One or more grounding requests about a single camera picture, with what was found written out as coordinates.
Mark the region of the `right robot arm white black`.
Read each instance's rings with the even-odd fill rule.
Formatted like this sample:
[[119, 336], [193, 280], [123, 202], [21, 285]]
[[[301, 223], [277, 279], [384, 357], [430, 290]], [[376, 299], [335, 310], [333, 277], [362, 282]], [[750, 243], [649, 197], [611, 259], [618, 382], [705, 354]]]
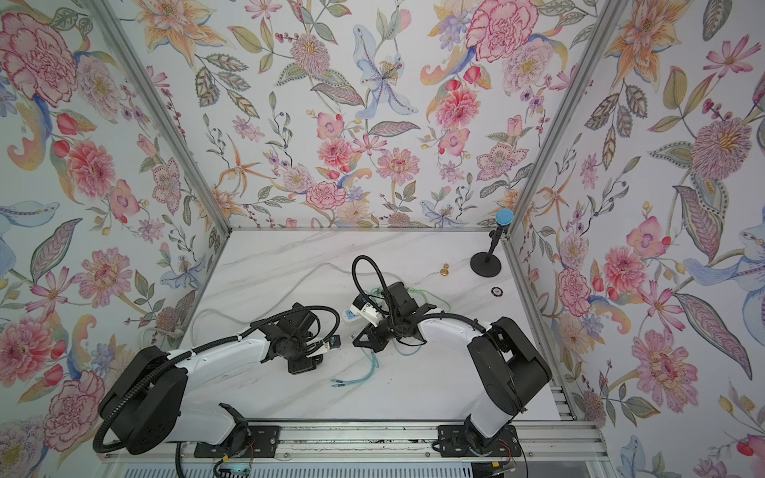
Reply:
[[486, 452], [552, 380], [549, 364], [514, 320], [502, 317], [486, 327], [430, 303], [420, 305], [403, 282], [388, 284], [367, 255], [353, 260], [351, 276], [358, 291], [352, 311], [368, 322], [355, 347], [376, 354], [391, 342], [416, 339], [421, 346], [442, 344], [470, 357], [483, 392], [461, 435], [475, 451]]

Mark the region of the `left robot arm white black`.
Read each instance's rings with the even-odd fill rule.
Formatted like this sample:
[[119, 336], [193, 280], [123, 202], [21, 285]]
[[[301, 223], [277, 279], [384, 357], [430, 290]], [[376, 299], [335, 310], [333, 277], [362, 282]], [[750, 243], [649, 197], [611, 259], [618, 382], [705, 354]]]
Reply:
[[194, 392], [237, 368], [276, 358], [312, 362], [332, 350], [340, 324], [331, 307], [296, 304], [188, 350], [142, 349], [99, 404], [93, 450], [139, 455], [163, 443], [197, 442], [229, 456], [240, 453], [253, 440], [248, 419], [224, 400], [205, 404]]

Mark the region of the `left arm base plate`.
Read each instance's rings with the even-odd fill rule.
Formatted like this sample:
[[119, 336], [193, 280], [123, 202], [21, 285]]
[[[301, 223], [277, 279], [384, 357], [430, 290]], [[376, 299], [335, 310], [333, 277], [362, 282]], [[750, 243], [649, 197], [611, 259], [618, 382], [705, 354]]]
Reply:
[[247, 430], [235, 429], [221, 444], [199, 442], [194, 458], [274, 458], [279, 444], [281, 427], [278, 425], [251, 425]]

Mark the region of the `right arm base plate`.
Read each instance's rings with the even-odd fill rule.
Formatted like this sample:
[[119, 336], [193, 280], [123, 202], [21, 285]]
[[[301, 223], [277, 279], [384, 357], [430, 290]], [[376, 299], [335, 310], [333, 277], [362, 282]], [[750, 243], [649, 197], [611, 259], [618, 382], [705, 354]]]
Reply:
[[445, 458], [516, 458], [523, 451], [516, 428], [505, 424], [496, 434], [484, 437], [471, 425], [440, 425], [432, 449]]

